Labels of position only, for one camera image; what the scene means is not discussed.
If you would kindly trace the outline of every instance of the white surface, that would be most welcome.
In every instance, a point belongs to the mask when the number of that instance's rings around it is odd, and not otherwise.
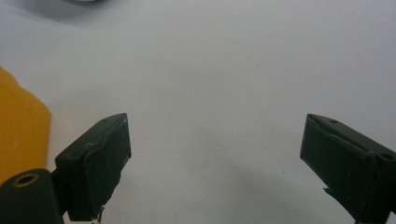
[[[107,223],[352,223],[299,159],[307,113],[396,146],[396,2],[0,2],[0,64],[54,157],[127,112]],[[392,217],[389,223],[396,223]]]

